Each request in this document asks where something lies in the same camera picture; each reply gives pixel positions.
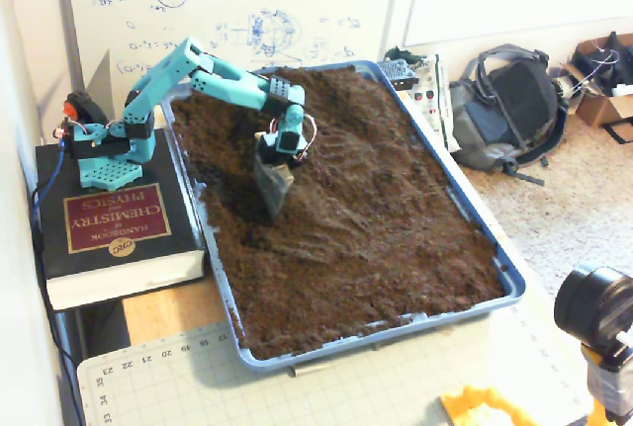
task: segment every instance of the book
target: book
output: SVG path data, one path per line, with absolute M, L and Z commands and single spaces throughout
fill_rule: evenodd
M 173 133 L 155 131 L 142 177 L 107 192 L 83 189 L 64 155 L 40 205 L 43 264 L 54 310 L 122 298 L 203 276 L 206 244 Z M 58 146 L 36 148 L 40 181 Z

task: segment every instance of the crc logo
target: crc logo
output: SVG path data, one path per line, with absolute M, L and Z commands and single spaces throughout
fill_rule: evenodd
M 135 251 L 136 244 L 131 238 L 115 238 L 108 245 L 108 251 L 112 256 L 122 258 Z

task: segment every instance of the wooden table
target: wooden table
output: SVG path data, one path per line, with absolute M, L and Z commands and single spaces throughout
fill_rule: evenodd
M 126 298 L 123 308 L 132 345 L 226 319 L 211 273 L 193 283 Z

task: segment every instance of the yellow object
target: yellow object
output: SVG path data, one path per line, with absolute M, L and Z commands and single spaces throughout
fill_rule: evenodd
M 593 411 L 587 417 L 587 426 L 615 426 L 615 423 L 606 420 L 604 406 L 597 399 L 593 400 Z
M 505 412 L 514 426 L 538 426 L 527 412 L 507 401 L 494 388 L 475 388 L 467 384 L 459 394 L 442 394 L 440 400 L 451 418 L 453 426 L 480 426 L 486 424 L 488 416 L 478 414 L 482 405 Z M 587 418 L 587 426 L 615 426 L 606 420 L 604 407 L 593 400 L 593 411 Z
M 527 412 L 507 401 L 494 388 L 475 388 L 468 384 L 462 393 L 442 394 L 440 399 L 454 426 L 479 426 L 482 424 L 481 419 L 475 417 L 472 411 L 484 404 L 507 413 L 514 426 L 538 426 Z

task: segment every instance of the dirt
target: dirt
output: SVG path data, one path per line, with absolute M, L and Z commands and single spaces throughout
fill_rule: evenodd
M 252 176 L 253 135 L 269 119 L 198 93 L 173 103 L 255 358 L 504 295 L 495 247 L 459 215 L 387 89 L 350 68 L 277 75 L 305 88 L 318 134 L 274 221 Z

